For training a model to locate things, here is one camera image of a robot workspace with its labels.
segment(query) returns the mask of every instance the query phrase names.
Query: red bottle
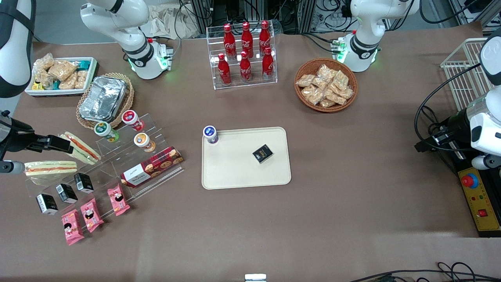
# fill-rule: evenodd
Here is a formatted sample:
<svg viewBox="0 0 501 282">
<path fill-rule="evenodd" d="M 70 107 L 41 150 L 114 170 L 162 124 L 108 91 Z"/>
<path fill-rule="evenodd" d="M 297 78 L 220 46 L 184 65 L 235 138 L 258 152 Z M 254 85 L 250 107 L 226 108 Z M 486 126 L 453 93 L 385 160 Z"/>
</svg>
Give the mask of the red bottle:
<svg viewBox="0 0 501 282">
<path fill-rule="evenodd" d="M 249 31 L 251 25 L 248 22 L 244 22 L 242 24 L 243 33 L 242 33 L 242 50 L 247 52 L 249 58 L 254 57 L 253 43 L 252 43 L 252 34 Z"/>
<path fill-rule="evenodd" d="M 218 54 L 219 63 L 217 64 L 217 68 L 219 69 L 219 75 L 222 80 L 222 84 L 224 86 L 228 86 L 231 84 L 231 74 L 229 73 L 229 65 L 228 62 L 224 60 L 224 54 Z"/>
<path fill-rule="evenodd" d="M 265 55 L 265 49 L 270 46 L 270 31 L 268 21 L 261 22 L 261 33 L 259 34 L 259 54 Z"/>
<path fill-rule="evenodd" d="M 229 61 L 236 61 L 236 46 L 235 46 L 235 36 L 231 33 L 231 26 L 229 24 L 224 25 L 224 49 L 226 50 L 226 56 Z"/>
<path fill-rule="evenodd" d="M 263 79 L 271 80 L 273 78 L 273 57 L 272 49 L 265 48 L 265 56 L 263 57 Z"/>
<path fill-rule="evenodd" d="M 247 58 L 246 51 L 242 51 L 240 54 L 242 55 L 242 60 L 240 61 L 240 76 L 242 78 L 242 83 L 249 83 L 249 81 L 252 80 L 251 63 Z"/>
</svg>

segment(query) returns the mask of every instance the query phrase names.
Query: red cookie box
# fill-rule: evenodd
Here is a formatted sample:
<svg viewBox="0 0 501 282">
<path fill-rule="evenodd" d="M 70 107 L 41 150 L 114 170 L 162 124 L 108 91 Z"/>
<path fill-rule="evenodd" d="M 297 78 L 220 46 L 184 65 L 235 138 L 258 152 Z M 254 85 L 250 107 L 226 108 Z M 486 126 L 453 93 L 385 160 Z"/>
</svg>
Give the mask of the red cookie box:
<svg viewBox="0 0 501 282">
<path fill-rule="evenodd" d="M 136 188 L 183 160 L 181 154 L 174 147 L 168 147 L 148 160 L 122 173 L 120 175 L 122 184 Z"/>
</svg>

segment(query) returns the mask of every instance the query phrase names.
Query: bottle cap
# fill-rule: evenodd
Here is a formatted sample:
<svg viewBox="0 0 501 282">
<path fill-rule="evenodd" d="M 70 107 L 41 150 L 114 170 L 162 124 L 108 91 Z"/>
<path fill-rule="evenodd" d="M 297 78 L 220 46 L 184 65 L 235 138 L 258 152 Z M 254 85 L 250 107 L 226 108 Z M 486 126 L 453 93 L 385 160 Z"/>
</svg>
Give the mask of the bottle cap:
<svg viewBox="0 0 501 282">
<path fill-rule="evenodd" d="M 138 147 L 144 147 L 150 143 L 150 136 L 145 133 L 138 133 L 134 137 L 134 144 Z"/>
<path fill-rule="evenodd" d="M 133 110 L 127 110 L 122 115 L 122 121 L 126 125 L 135 124 L 137 120 L 138 120 L 137 114 Z"/>
<path fill-rule="evenodd" d="M 94 133 L 98 136 L 104 137 L 111 132 L 111 125 L 105 121 L 98 122 L 96 126 L 94 126 Z"/>
<path fill-rule="evenodd" d="M 203 136 L 207 139 L 212 139 L 217 135 L 216 128 L 212 125 L 207 125 L 203 129 Z"/>
</svg>

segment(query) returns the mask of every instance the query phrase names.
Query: sandwich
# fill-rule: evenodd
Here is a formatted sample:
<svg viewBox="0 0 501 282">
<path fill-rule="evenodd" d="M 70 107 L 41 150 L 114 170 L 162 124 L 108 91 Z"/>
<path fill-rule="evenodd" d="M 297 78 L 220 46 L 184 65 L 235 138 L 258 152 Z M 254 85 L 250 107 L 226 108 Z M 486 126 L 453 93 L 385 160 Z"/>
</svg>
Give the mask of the sandwich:
<svg viewBox="0 0 501 282">
<path fill-rule="evenodd" d="M 73 147 L 73 153 L 68 154 L 69 156 L 90 165 L 95 165 L 101 159 L 101 156 L 94 149 L 72 133 L 67 131 L 59 135 L 59 137 L 71 142 L 70 145 Z"/>
<path fill-rule="evenodd" d="M 50 185 L 77 172 L 74 161 L 44 161 L 25 163 L 25 174 L 36 185 Z"/>
</svg>

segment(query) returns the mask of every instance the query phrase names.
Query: wicker basket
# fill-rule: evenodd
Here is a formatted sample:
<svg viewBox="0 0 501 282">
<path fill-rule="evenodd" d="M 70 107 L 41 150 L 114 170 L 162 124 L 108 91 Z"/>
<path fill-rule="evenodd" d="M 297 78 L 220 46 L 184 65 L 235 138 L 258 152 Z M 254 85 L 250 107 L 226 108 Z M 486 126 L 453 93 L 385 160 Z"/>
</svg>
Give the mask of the wicker basket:
<svg viewBox="0 0 501 282">
<path fill-rule="evenodd" d="M 112 73 L 104 74 L 103 76 L 121 79 L 121 80 L 125 81 L 129 86 L 129 89 L 127 89 L 127 92 L 125 93 L 124 100 L 122 101 L 122 104 L 120 105 L 120 108 L 118 110 L 119 114 L 117 115 L 116 119 L 114 119 L 112 122 L 110 122 L 111 127 L 115 128 L 122 122 L 122 114 L 132 107 L 132 101 L 134 100 L 134 88 L 132 87 L 132 83 L 130 82 L 130 79 L 121 73 L 112 72 Z M 89 95 L 89 91 L 90 91 L 91 87 L 92 87 L 92 83 L 89 86 L 89 88 L 87 88 L 87 90 L 85 90 L 84 94 L 82 95 L 82 98 L 78 102 L 77 120 L 84 127 L 94 129 L 94 126 L 97 123 L 96 121 L 86 120 L 80 116 L 80 106 L 82 106 L 82 103 L 84 102 L 85 98 L 87 98 L 87 95 Z"/>
<path fill-rule="evenodd" d="M 348 76 L 349 81 L 348 85 L 351 87 L 353 90 L 353 96 L 351 96 L 350 99 L 346 102 L 344 105 L 334 105 L 332 107 L 328 108 L 322 108 L 320 106 L 315 106 L 310 104 L 302 95 L 301 93 L 301 88 L 296 84 L 296 81 L 298 81 L 303 75 L 305 74 L 317 74 L 317 71 L 320 69 L 320 66 L 325 64 L 328 66 L 330 69 L 333 70 L 341 70 L 346 76 Z M 334 60 L 334 59 L 329 59 L 329 58 L 317 58 L 310 60 L 306 63 L 304 63 L 296 73 L 296 78 L 294 79 L 294 89 L 296 90 L 296 94 L 298 95 L 299 99 L 303 101 L 303 103 L 317 111 L 322 111 L 322 112 L 335 112 L 335 111 L 340 111 L 346 107 L 348 107 L 355 98 L 357 97 L 358 93 L 358 83 L 357 83 L 357 78 L 355 77 L 355 74 L 344 64 L 341 64 L 340 62 Z"/>
</svg>

